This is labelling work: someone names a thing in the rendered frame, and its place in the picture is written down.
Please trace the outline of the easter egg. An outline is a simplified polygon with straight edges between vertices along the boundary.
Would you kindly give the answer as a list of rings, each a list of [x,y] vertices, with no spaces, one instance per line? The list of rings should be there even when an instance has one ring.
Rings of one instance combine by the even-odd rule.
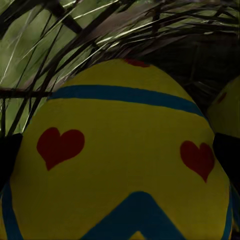
[[[36,111],[0,192],[0,240],[231,240],[230,178],[183,86],[97,63]]]
[[[213,99],[205,118],[214,135],[240,139],[240,74],[232,78]],[[230,181],[233,227],[240,233],[240,195]]]

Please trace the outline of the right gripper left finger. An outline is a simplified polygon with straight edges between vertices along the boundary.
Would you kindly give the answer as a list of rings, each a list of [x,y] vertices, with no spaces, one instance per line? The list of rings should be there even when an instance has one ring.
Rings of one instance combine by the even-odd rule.
[[[22,139],[21,133],[0,138],[0,192],[13,172]]]

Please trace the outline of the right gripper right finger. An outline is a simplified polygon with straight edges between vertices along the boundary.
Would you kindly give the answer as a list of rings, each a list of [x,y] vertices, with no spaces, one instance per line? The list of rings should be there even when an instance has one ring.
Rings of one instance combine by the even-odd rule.
[[[215,156],[240,195],[240,138],[217,133],[213,149]]]

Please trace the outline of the wicker basket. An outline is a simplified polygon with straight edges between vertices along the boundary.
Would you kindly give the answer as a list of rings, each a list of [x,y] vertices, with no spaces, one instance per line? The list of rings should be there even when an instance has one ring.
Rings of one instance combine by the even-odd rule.
[[[78,73],[86,70],[89,67],[92,67],[95,64],[100,64],[101,62],[112,60],[112,59],[133,59],[149,55],[156,51],[156,55],[146,59],[144,62],[151,60],[155,57],[158,59],[152,60],[147,63],[152,63],[155,61],[159,62],[159,68],[162,69],[163,66],[172,66],[172,65],[187,65],[192,68],[176,68],[176,69],[165,69],[163,72],[171,72],[181,75],[169,75],[172,78],[176,79],[189,79],[189,83],[180,84],[188,85],[185,91],[191,96],[199,109],[204,115],[206,115],[208,108],[210,107],[213,99],[201,96],[199,94],[215,98],[223,88],[219,91],[205,85],[199,81],[193,82],[193,80],[200,80],[220,86],[225,86],[231,79],[235,78],[239,73],[237,70],[240,70],[240,59],[226,53],[218,48],[226,49],[240,57],[240,27],[232,27],[227,24],[236,24],[240,25],[240,18],[234,16],[228,11],[238,11],[240,12],[240,3],[235,2],[234,0],[154,0],[154,2],[148,3],[150,0],[143,0],[136,8],[129,9],[129,7],[137,1],[141,0],[114,0],[99,7],[93,8],[102,0],[98,0],[93,6],[91,6],[88,11],[81,14],[75,15],[72,17],[70,13],[80,4],[83,0],[73,0],[65,5],[61,5],[57,0],[15,0],[6,10],[0,14],[0,41],[5,35],[6,31],[10,27],[11,23],[17,18],[25,14],[30,10],[30,13],[27,17],[25,25],[21,32],[15,37],[14,40],[3,50],[2,54],[10,47],[10,45],[18,38],[17,43],[14,47],[14,50],[11,54],[9,62],[5,68],[2,78],[0,79],[0,85],[2,80],[7,76],[7,74],[32,50],[33,53],[37,45],[60,23],[61,26],[56,34],[50,48],[46,51],[47,54],[39,68],[39,70],[34,73],[25,83],[23,83],[19,88],[13,88],[16,83],[19,83],[22,77],[39,61],[39,59],[46,53],[44,52],[27,70],[28,63],[33,55],[29,58],[29,61],[22,73],[22,75],[9,87],[0,87],[0,99],[3,99],[2,105],[2,116],[0,121],[0,138],[6,137],[6,128],[5,128],[5,98],[17,98],[18,103],[18,114],[15,117],[15,120],[7,134],[8,136],[14,135],[16,126],[20,120],[20,117],[25,109],[25,106],[29,100],[29,115],[22,132],[25,132],[25,129],[28,127],[29,122],[32,120],[36,111],[39,111],[40,100],[42,97],[46,97],[48,100],[53,93],[55,93],[64,83],[69,81],[71,78],[76,76]],[[173,2],[180,2],[172,6],[165,6]],[[148,4],[147,4],[148,3]],[[186,5],[197,3],[197,4],[206,4],[200,7],[184,7]],[[38,4],[43,6],[38,10],[38,12],[33,16],[33,18],[28,22],[30,15],[33,11],[33,8]],[[67,10],[64,8],[72,4]],[[121,11],[117,14],[112,15],[122,5],[127,4]],[[82,27],[74,19],[82,17],[85,14],[98,10],[102,7],[109,5],[109,7],[103,11],[97,18],[93,21],[85,23]],[[34,45],[25,53],[23,56],[11,67],[11,69],[6,73],[9,66],[10,60],[16,46],[21,38],[23,31],[30,25],[30,23],[39,15],[39,13],[46,8],[51,14],[50,17],[42,31],[40,38],[34,43]],[[93,8],[93,9],[92,9]],[[128,10],[129,9],[129,10]],[[168,10],[188,10],[181,13],[176,12],[167,12]],[[209,14],[207,15],[197,15],[202,12],[215,10],[217,13],[214,16]],[[219,17],[221,13],[224,13],[232,18]],[[57,18],[57,21],[44,33],[52,14]],[[169,17],[160,18],[160,14],[171,15]],[[137,17],[138,16],[138,17]],[[137,17],[137,18],[135,18]],[[135,18],[132,22],[125,24],[123,23]],[[193,21],[184,21],[184,19],[191,18],[195,19]],[[146,19],[146,20],[145,20]],[[145,20],[139,27],[131,29],[138,22]],[[183,25],[175,26],[174,23],[183,23]],[[134,25],[133,25],[134,24]],[[57,37],[63,25],[71,29],[75,35],[70,40],[70,42],[63,47],[56,55],[54,55],[46,64],[45,61],[53,47],[53,45],[66,33],[64,33],[57,41]],[[133,25],[128,31],[123,32],[125,28]],[[118,27],[120,26],[120,27]],[[158,29],[168,28],[169,30],[158,32]],[[116,35],[111,36],[102,40],[105,36],[110,33],[113,33],[117,30],[120,30]],[[130,33],[131,32],[131,33]],[[43,34],[44,33],[44,34]],[[124,34],[130,33],[128,36],[121,38]],[[120,36],[120,37],[119,37]],[[114,38],[119,37],[117,40]],[[181,43],[191,43],[199,42],[198,45],[186,45],[186,46],[176,46],[176,47],[165,47],[163,46],[169,44],[181,44]],[[102,49],[105,45],[110,44],[107,48]],[[80,55],[83,50],[85,50],[89,45],[90,48],[85,52],[94,47],[89,56],[85,59],[83,58],[82,62],[76,66],[74,69],[70,69],[69,73],[65,75],[58,82],[57,79],[65,73],[71,66],[75,64],[77,60],[85,53]],[[80,47],[81,46],[81,47]],[[215,46],[215,47],[213,47]],[[61,59],[74,49],[80,47],[76,53],[74,53],[65,63],[55,72]],[[165,53],[181,53],[181,52],[192,52],[192,51],[162,51],[159,53],[159,49],[196,49],[196,55],[194,62],[184,62],[179,60],[160,58],[160,55]],[[210,50],[226,59],[213,56],[207,53],[198,52],[199,48],[205,48]],[[97,53],[93,59],[92,57]],[[198,53],[211,56],[216,58],[232,67],[234,70],[224,69],[219,67],[213,67],[208,65],[203,65],[196,63]],[[72,64],[70,64],[63,71],[62,69],[70,63],[75,57],[78,57]],[[228,60],[227,60],[228,59]],[[161,65],[161,60],[166,60],[174,63],[165,63]],[[195,70],[198,68],[200,70],[211,71],[223,75],[230,76],[228,80]],[[26,71],[25,71],[26,70]],[[49,70],[49,71],[48,71]],[[35,84],[37,80],[46,72],[47,76],[45,81],[43,81],[36,88]],[[6,73],[6,74],[5,74]],[[224,85],[213,82],[213,81],[222,82]],[[192,89],[192,84],[200,88],[201,90]],[[199,94],[195,94],[195,93]],[[19,98],[25,98],[19,108]],[[31,98],[36,98],[33,106],[31,107]],[[233,227],[231,240],[240,240],[240,233]]]

